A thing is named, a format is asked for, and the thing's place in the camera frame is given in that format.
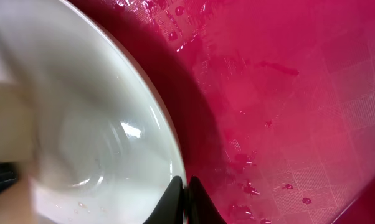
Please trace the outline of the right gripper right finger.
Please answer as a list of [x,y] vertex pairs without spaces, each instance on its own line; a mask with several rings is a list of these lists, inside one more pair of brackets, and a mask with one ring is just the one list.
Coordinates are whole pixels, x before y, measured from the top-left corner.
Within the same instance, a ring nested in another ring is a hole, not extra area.
[[189,224],[226,224],[198,177],[192,176],[187,192]]

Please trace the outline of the white plate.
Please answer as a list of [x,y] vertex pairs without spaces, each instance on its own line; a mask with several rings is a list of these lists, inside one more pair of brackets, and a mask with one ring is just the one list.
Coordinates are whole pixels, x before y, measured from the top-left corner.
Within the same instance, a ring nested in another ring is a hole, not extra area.
[[0,223],[143,223],[186,178],[151,80],[68,1],[0,1],[1,87],[33,107],[34,129]]

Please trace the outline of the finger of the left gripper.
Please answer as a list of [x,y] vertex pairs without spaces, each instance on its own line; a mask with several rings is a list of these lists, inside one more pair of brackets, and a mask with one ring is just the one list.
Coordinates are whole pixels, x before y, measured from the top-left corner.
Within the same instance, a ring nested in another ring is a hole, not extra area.
[[0,162],[0,193],[14,185],[18,180],[19,176],[14,164]]

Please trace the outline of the green yellow sponge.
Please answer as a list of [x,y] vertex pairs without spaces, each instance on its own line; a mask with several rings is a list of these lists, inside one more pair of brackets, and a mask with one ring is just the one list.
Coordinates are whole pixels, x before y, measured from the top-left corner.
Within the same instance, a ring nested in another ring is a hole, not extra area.
[[34,147],[34,113],[22,86],[0,82],[0,162],[28,161]]

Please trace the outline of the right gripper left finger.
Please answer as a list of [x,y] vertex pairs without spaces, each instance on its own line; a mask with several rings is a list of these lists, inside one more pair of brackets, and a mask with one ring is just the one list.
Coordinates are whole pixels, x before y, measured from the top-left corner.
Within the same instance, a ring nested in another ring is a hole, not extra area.
[[174,176],[144,224],[183,224],[184,189],[180,176]]

